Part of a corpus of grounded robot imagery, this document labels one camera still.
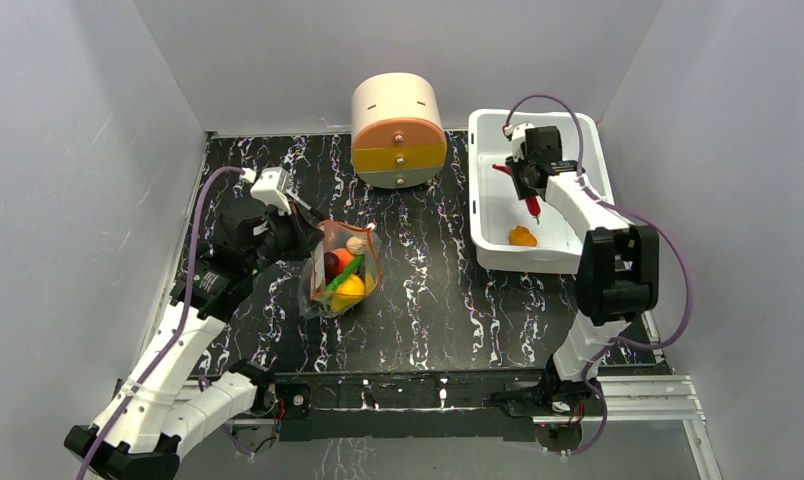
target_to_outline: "white wall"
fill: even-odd
[[[130,372],[204,133],[130,0],[0,0],[0,480],[71,479]]]
[[[693,266],[671,356],[725,478],[804,478],[804,2],[667,1],[601,129],[617,198]],[[667,332],[683,298],[669,260]]]
[[[388,71],[431,82],[448,128],[534,92],[599,119],[662,3],[135,1],[202,126],[222,134],[348,130],[355,87]]]

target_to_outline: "green toy vegetable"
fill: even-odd
[[[349,262],[349,265],[346,265],[346,268],[343,269],[343,273],[334,277],[334,280],[332,280],[331,283],[326,285],[325,289],[328,290],[329,292],[337,290],[337,287],[339,287],[340,284],[343,283],[343,281],[349,277],[349,275],[355,273],[355,271],[358,270],[358,268],[361,266],[362,263],[364,263],[364,256],[363,255],[356,256],[354,260]]]

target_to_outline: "cable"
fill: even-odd
[[[275,434],[281,435],[281,419],[284,418],[284,413],[287,409],[284,408],[284,400],[281,401],[281,415],[278,416],[278,420],[275,423]]]
[[[265,439],[264,439],[264,441],[262,441],[262,442],[261,442],[261,444],[260,444],[260,445],[258,445],[258,448],[256,448],[256,449],[255,449],[255,452],[254,452],[254,453],[258,453],[258,452],[261,450],[261,448],[263,448],[263,447],[264,447],[264,445],[266,445],[266,443],[267,443],[267,442],[269,442],[269,441],[275,441],[275,440],[276,440],[276,438],[277,438],[277,437],[276,437],[275,435],[273,435],[273,436],[271,436],[271,437],[267,437],[267,438],[265,438]]]
[[[269,410],[267,410],[266,412],[264,412],[264,413],[252,413],[252,412],[250,411],[250,412],[247,412],[247,413],[248,413],[249,415],[251,415],[251,416],[255,417],[255,418],[264,418],[264,417],[266,417],[267,415],[269,415],[269,414],[270,414],[270,412],[272,412],[272,411],[275,409],[275,405],[276,405],[277,403],[278,403],[278,400],[277,400],[275,397],[273,397],[273,404],[272,404],[272,406],[270,407],[270,409],[269,409]]]
[[[574,413],[576,413],[576,407],[573,407],[572,409],[570,409],[570,418],[567,419],[567,423],[564,424],[565,426],[569,427],[570,424],[573,422],[573,414]]]
[[[187,252],[187,287],[184,291],[184,308],[181,310],[181,317],[178,321],[178,327],[175,329],[175,333],[172,334],[172,337],[170,337],[166,342],[166,345],[164,345],[155,358],[152,359],[152,363],[150,363],[149,366],[143,370],[143,373],[140,374],[140,377],[131,386],[131,395],[126,395],[126,397],[113,412],[113,415],[111,415],[110,418],[108,418],[108,421],[105,422],[105,425],[101,428],[99,434],[96,435],[96,439],[93,441],[93,444],[90,445],[90,448],[87,450],[87,454],[84,455],[84,458],[81,460],[81,468],[78,470],[78,475],[75,477],[76,480],[84,480],[84,477],[87,475],[87,470],[90,467],[90,462],[93,461],[93,457],[96,455],[96,451],[99,449],[99,446],[102,444],[102,442],[105,441],[105,437],[108,435],[108,433],[110,433],[117,420],[119,420],[120,415],[122,415],[125,409],[128,407],[128,404],[131,403],[131,399],[134,398],[134,394],[137,393],[137,391],[140,389],[140,386],[146,381],[146,379],[149,378],[155,368],[160,365],[161,361],[167,356],[173,345],[178,343],[178,339],[181,338],[181,335],[184,333],[184,326],[187,323],[187,316],[190,313],[190,300],[193,296],[193,276],[196,273],[196,249],[199,245],[199,230],[202,224],[202,209],[205,206],[205,199],[207,198],[208,192],[214,184],[214,180],[219,178],[220,175],[228,172],[243,173],[243,170],[237,167],[220,167],[216,169],[214,173],[212,173],[211,176],[205,181],[205,184],[202,186],[202,191],[199,192],[199,197],[196,199],[196,210],[193,215],[193,228],[190,233],[190,248]]]
[[[508,116],[505,118],[505,125],[502,127],[503,132],[510,125],[511,117],[514,116],[514,112],[516,112],[517,109],[520,108],[520,105],[522,105],[527,100],[530,100],[532,98],[545,98],[547,100],[552,100],[553,102],[564,107],[564,110],[567,110],[567,113],[570,114],[570,118],[573,119],[573,123],[576,125],[576,132],[579,138],[579,155],[576,162],[577,163],[576,171],[578,172],[579,185],[582,187],[582,191],[584,191],[591,199],[593,199],[603,207],[608,208],[609,210],[612,210],[619,214],[640,220],[641,222],[654,228],[658,232],[658,234],[664,238],[667,244],[670,245],[670,250],[672,250],[673,255],[676,256],[676,260],[679,262],[679,266],[682,268],[682,275],[685,278],[685,310],[684,313],[682,314],[682,320],[679,322],[679,326],[676,328],[673,334],[670,335],[669,338],[667,338],[667,340],[658,342],[656,344],[650,344],[650,343],[635,342],[634,340],[629,340],[628,338],[620,336],[613,337],[611,339],[612,343],[603,348],[602,350],[600,350],[599,353],[594,355],[582,369],[582,382],[584,382],[584,384],[587,385],[588,388],[590,388],[591,392],[593,392],[602,403],[602,422],[599,424],[599,430],[596,431],[596,434],[594,434],[594,436],[586,444],[569,452],[570,454],[576,454],[584,452],[591,446],[593,446],[593,444],[595,444],[596,441],[599,440],[599,437],[602,436],[602,431],[605,430],[605,425],[608,423],[608,405],[605,402],[605,396],[602,394],[602,390],[593,386],[593,384],[590,383],[590,381],[587,378],[588,372],[590,371],[591,367],[593,367],[593,364],[596,363],[596,361],[604,357],[605,354],[607,354],[611,350],[611,348],[617,343],[627,345],[631,348],[634,348],[635,350],[655,350],[668,347],[673,343],[675,343],[676,340],[678,340],[679,337],[681,337],[682,334],[685,332],[685,329],[688,327],[688,324],[690,323],[691,320],[691,314],[693,312],[693,276],[691,274],[690,265],[688,265],[688,262],[685,260],[685,257],[682,254],[681,250],[679,249],[679,246],[673,240],[673,237],[670,236],[669,233],[667,233],[666,230],[659,227],[655,222],[651,221],[647,217],[633,210],[630,210],[625,207],[619,207],[617,205],[602,200],[601,198],[599,198],[599,196],[595,195],[593,191],[588,188],[589,184],[586,182],[585,175],[582,173],[582,162],[584,161],[584,149],[585,149],[584,136],[582,135],[582,127],[581,124],[579,123],[579,118],[576,116],[573,110],[571,110],[570,107],[567,106],[566,103],[562,102],[561,100],[551,95],[533,94],[524,97],[519,102],[517,102],[513,107],[511,107],[511,110],[508,112]]]

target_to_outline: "drawer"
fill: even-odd
[[[421,185],[440,172],[443,165],[428,168],[406,168],[378,172],[357,172],[368,184],[378,188],[405,188]]]
[[[352,151],[356,172],[440,167],[446,161],[446,144],[358,148]]]
[[[388,118],[371,123],[354,134],[352,148],[392,148],[446,143],[437,125],[422,118]]]

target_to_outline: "round container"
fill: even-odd
[[[368,78],[352,95],[352,163],[379,188],[419,185],[446,160],[434,90],[412,73]]]

